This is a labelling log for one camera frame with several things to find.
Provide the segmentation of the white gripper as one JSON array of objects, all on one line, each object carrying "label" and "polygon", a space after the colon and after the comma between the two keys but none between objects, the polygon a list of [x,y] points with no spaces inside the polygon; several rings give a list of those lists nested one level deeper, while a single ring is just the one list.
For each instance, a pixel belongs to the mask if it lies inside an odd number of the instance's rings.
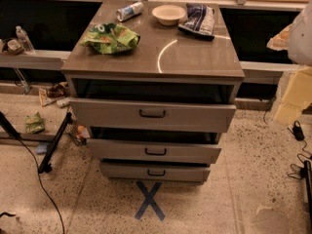
[{"label": "white gripper", "polygon": [[[288,25],[272,37],[266,47],[274,51],[287,50],[289,47]],[[291,74],[289,83],[274,115],[274,121],[289,125],[296,121],[302,111],[312,104],[312,67],[304,65]]]}]

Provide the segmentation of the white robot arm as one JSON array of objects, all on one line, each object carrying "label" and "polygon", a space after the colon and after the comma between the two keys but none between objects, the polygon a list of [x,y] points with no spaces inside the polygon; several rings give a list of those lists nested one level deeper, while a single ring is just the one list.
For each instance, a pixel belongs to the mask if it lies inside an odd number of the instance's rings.
[{"label": "white robot arm", "polygon": [[269,40],[267,47],[288,51],[288,58],[299,65],[290,75],[289,83],[274,115],[274,121],[289,125],[312,104],[312,1],[293,22]]}]

